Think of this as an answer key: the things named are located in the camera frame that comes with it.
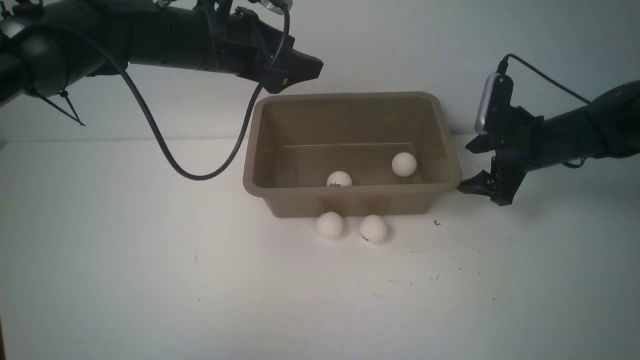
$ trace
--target white wall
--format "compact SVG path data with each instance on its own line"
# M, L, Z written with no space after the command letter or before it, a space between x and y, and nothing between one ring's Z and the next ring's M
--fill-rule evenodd
M254 7L282 26L281 17ZM319 79L285 94L422 90L441 99L454 132L469 133L484 79L508 52L587 98L640 78L638 14L637 0L296 0L296 48L325 66ZM188 70L134 65L130 74L169 138L235 136L254 87ZM513 103L532 113L580 104L515 62L509 74ZM120 78L84 79L70 93L88 127L21 97L0 110L0 140L151 138Z

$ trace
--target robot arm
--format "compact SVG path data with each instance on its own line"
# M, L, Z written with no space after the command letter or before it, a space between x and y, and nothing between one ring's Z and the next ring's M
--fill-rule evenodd
M508 57L519 59L507 55L487 79L476 119L480 135L467 144L474 154L495 151L491 171L483 170L463 181L459 191L510 205L530 171L573 160L584 162L586 158L626 158L640 152L640 81L616 87L589 102L544 76L588 103L544 120L511 106L513 80L506 75Z
M135 63L225 72L252 81L261 80L282 37L255 12L241 7L232 12L232 0L199 0L193 10L151 0L18 2L13 15L3 4L0 105L22 92L49 97L85 76L117 74L86 43L43 24L91 38L124 67ZM272 94L317 78L323 67L321 60L294 50L294 41L286 37L264 84Z

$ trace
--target white tabletop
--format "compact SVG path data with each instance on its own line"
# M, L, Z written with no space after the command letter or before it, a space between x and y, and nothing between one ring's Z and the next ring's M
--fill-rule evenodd
M463 149L465 178L489 155ZM217 167L232 140L173 141ZM640 156L527 175L515 204L451 192L387 217L277 219L154 142L0 151L0 314L9 359L631 359L640 356Z

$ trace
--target plastic tub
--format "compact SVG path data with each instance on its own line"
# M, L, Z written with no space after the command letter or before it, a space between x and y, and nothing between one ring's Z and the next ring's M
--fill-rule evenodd
M410 177L391 169L400 152L417 159ZM326 186L338 170L353 186ZM461 177L433 95L325 94L268 97L256 105L243 183L276 217L365 216L425 213Z

